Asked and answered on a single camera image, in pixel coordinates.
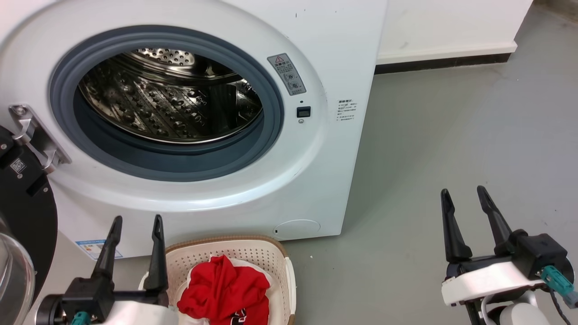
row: metal hinge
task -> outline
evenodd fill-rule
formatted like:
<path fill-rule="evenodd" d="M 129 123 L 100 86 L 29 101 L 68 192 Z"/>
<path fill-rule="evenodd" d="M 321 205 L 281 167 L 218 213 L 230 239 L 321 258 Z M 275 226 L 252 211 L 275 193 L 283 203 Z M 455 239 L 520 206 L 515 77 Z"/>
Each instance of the metal hinge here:
<path fill-rule="evenodd" d="M 21 127 L 20 132 L 12 138 L 19 145 L 26 145 L 34 152 L 46 173 L 52 173 L 57 165 L 72 162 L 62 147 L 50 136 L 30 106 L 12 105 L 8 110 L 14 122 Z"/>

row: warning label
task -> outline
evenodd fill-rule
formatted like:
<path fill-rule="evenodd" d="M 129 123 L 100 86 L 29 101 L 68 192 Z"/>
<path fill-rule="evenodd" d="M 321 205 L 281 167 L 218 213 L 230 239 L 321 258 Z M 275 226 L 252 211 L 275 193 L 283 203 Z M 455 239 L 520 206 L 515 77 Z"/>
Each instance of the warning label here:
<path fill-rule="evenodd" d="M 91 259 L 96 261 L 102 251 L 102 248 L 105 245 L 105 240 L 101 239 L 97 241 L 82 241 L 76 242 L 76 244 L 78 247 L 80 247 L 80 249 L 87 253 Z M 118 250 L 115 251 L 114 258 L 122 258 L 122 255 L 118 252 Z"/>
<path fill-rule="evenodd" d="M 357 103 L 353 99 L 340 99 L 337 101 L 337 122 L 349 121 L 355 118 Z"/>
<path fill-rule="evenodd" d="M 276 56 L 268 57 L 267 60 L 277 71 L 279 77 L 285 84 L 289 95 L 303 94 L 307 92 L 305 85 L 301 80 L 301 76 L 293 66 L 293 62 L 289 60 L 289 56 L 285 53 Z"/>

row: gray floor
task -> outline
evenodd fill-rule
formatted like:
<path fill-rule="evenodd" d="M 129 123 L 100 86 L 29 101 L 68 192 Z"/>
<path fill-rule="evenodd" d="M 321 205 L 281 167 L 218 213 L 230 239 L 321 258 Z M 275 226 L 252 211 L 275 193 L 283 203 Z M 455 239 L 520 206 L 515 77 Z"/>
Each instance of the gray floor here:
<path fill-rule="evenodd" d="M 440 293 L 444 187 L 475 254 L 493 247 L 475 192 L 483 184 L 513 228 L 551 233 L 578 260 L 578 25 L 532 9 L 516 41 L 507 64 L 375 77 L 343 234 L 285 243 L 297 324 L 467 324 Z M 117 287 L 134 289 L 147 263 L 117 261 Z M 59 238 L 42 295 L 92 265 Z M 539 303 L 562 323 L 549 296 Z"/>

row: washing machine door opening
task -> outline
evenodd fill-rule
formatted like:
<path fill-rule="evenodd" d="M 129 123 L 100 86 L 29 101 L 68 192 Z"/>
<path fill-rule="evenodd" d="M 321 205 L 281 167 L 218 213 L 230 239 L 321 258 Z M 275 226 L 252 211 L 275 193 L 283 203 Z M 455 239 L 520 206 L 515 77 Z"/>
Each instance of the washing machine door opening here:
<path fill-rule="evenodd" d="M 283 125 L 272 76 L 222 39 L 134 26 L 72 49 L 50 103 L 67 136 L 100 163 L 141 178 L 190 182 L 238 171 Z"/>
<path fill-rule="evenodd" d="M 146 47 L 119 54 L 84 75 L 79 90 L 112 125 L 165 143 L 219 141 L 262 112 L 246 79 L 184 50 Z"/>

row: black cable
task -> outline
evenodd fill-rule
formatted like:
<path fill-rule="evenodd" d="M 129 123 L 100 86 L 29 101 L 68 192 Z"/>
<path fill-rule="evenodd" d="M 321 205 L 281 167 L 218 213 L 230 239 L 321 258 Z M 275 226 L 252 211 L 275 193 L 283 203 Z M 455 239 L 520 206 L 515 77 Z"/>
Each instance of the black cable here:
<path fill-rule="evenodd" d="M 560 304 L 558 303 L 558 300 L 556 299 L 556 296 L 554 295 L 554 289 L 552 289 L 552 288 L 550 288 L 550 297 L 552 297 L 552 302 L 554 303 L 554 307 L 556 307 L 556 310 L 558 311 L 558 314 L 560 315 L 560 317 L 562 317 L 562 320 L 564 321 L 564 323 L 566 323 L 567 325 L 572 325 L 572 324 L 570 324 L 570 321 L 568 320 L 568 318 L 564 315 L 562 308 L 560 308 Z"/>

